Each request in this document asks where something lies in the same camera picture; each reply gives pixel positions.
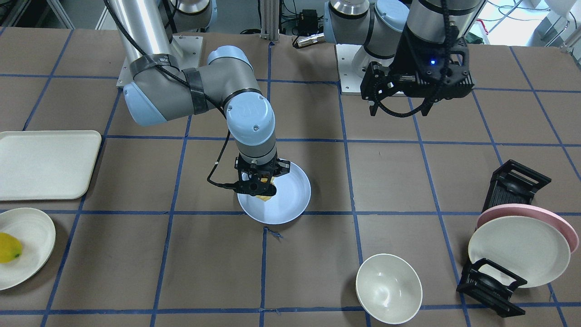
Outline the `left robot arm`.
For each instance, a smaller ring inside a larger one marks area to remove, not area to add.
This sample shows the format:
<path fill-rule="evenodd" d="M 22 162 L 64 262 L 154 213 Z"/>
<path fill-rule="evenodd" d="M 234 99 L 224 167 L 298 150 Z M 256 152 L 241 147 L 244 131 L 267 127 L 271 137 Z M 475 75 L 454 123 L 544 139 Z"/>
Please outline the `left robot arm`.
<path fill-rule="evenodd" d="M 427 116 L 442 100 L 462 99 L 475 86 L 465 33 L 483 0 L 330 0 L 327 43 L 360 45 L 361 98 L 369 112 Z"/>

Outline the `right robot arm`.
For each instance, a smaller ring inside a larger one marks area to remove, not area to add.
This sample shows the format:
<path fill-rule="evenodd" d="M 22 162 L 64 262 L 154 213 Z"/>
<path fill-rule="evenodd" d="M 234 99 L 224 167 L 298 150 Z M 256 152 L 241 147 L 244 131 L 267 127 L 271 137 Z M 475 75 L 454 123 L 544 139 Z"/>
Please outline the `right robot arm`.
<path fill-rule="evenodd" d="M 137 124 L 163 124 L 218 109 L 239 151 L 238 181 L 221 188 L 256 194 L 289 173 L 290 162 L 277 155 L 274 110 L 243 50 L 220 46 L 205 66 L 195 68 L 166 32 L 157 1 L 106 0 L 104 6 L 125 47 L 132 79 L 123 94 Z"/>

